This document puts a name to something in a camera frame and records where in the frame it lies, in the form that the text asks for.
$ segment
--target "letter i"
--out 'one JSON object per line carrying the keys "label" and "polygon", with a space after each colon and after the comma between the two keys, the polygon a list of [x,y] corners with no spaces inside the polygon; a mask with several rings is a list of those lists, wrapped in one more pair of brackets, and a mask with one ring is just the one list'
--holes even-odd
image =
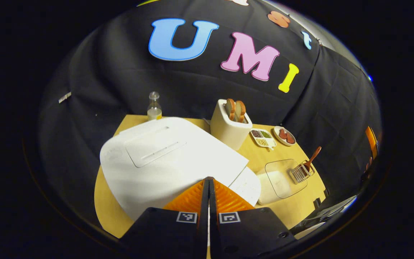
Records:
{"label": "letter i", "polygon": [[287,73],[284,81],[279,85],[279,90],[284,93],[288,93],[290,90],[290,84],[292,83],[295,75],[299,73],[299,69],[294,64],[289,64],[289,72]]}

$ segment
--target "blue letter u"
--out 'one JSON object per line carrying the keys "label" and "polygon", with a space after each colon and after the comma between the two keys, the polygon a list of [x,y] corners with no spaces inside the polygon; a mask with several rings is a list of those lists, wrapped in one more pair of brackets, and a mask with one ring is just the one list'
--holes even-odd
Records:
{"label": "blue letter u", "polygon": [[183,25],[183,19],[168,18],[153,22],[153,34],[149,39],[149,52],[158,59],[170,61],[184,61],[199,57],[206,49],[210,34],[219,26],[208,21],[195,21],[197,27],[196,36],[193,44],[185,49],[179,49],[172,45],[177,27]]}

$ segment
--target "foam letter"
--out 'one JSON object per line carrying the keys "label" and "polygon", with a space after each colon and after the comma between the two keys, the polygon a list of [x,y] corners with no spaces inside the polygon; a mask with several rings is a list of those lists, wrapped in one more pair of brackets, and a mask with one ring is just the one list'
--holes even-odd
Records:
{"label": "foam letter", "polygon": [[230,0],[230,1],[233,1],[238,5],[245,5],[245,6],[248,5],[247,0]]}
{"label": "foam letter", "polygon": [[142,6],[142,5],[146,5],[146,4],[149,4],[149,3],[152,3],[152,2],[156,2],[156,1],[159,1],[159,0],[148,0],[148,1],[145,1],[145,2],[137,5],[137,7]]}
{"label": "foam letter", "polygon": [[287,28],[290,23],[289,18],[279,12],[276,12],[275,10],[272,10],[271,13],[268,14],[268,19],[282,28]]}
{"label": "foam letter", "polygon": [[153,22],[153,34],[149,40],[148,49],[151,55],[158,59],[169,61],[185,61],[199,57],[206,49],[210,34],[213,30],[218,29],[216,23],[208,21],[195,21],[197,27],[193,44],[185,49],[179,49],[172,45],[177,27],[183,25],[183,19],[168,18],[160,19]]}
{"label": "foam letter", "polygon": [[240,32],[234,32],[232,36],[235,38],[233,49],[228,60],[221,63],[221,67],[228,71],[239,71],[239,58],[242,57],[244,74],[247,74],[258,64],[258,67],[252,71],[252,77],[268,81],[269,71],[274,59],[279,56],[279,51],[271,46],[266,46],[258,53],[255,53],[252,37]]}
{"label": "foam letter", "polygon": [[301,33],[304,36],[303,40],[304,40],[304,44],[306,45],[306,48],[311,49],[311,45],[309,44],[309,42],[311,42],[312,40],[311,40],[311,38],[309,38],[309,34],[307,34],[304,31],[301,31]]}
{"label": "foam letter", "polygon": [[279,85],[279,90],[281,90],[284,93],[288,93],[290,90],[290,84],[292,83],[293,79],[295,78],[295,75],[299,73],[299,69],[294,64],[289,64],[289,72],[287,73],[284,82],[282,82]]}

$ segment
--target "letter m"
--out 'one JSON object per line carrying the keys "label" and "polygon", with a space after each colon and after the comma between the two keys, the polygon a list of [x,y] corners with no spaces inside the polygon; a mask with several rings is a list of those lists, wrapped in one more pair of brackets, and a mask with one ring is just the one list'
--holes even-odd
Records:
{"label": "letter m", "polygon": [[252,71],[252,77],[268,81],[269,71],[274,59],[279,56],[279,51],[271,46],[266,46],[255,53],[252,37],[240,32],[234,32],[232,36],[235,38],[233,49],[228,60],[221,63],[221,67],[228,71],[239,71],[239,59],[242,57],[244,74],[250,72],[258,64],[258,67]]}

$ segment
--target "plate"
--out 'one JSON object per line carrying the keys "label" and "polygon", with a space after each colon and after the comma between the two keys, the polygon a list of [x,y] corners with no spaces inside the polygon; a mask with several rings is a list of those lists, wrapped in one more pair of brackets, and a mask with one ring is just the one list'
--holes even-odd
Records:
{"label": "plate", "polygon": [[279,131],[281,131],[281,129],[283,129],[285,133],[289,133],[292,136],[292,138],[294,138],[294,140],[295,140],[294,144],[296,144],[296,138],[293,136],[293,134],[290,131],[286,130],[286,128],[284,128],[284,127],[280,127],[280,126],[275,126],[274,127],[273,133],[274,133],[274,136],[276,137],[276,139],[278,141],[280,141],[282,144],[286,145],[286,146],[293,146],[294,145],[294,144],[288,143],[286,140],[283,140],[283,139],[281,139],[281,137],[279,137]]}
{"label": "plate", "polygon": [[277,143],[271,136],[271,133],[269,133],[269,131],[265,129],[252,128],[250,130],[250,135],[255,140],[255,143],[257,143],[258,146],[271,148],[277,146]]}

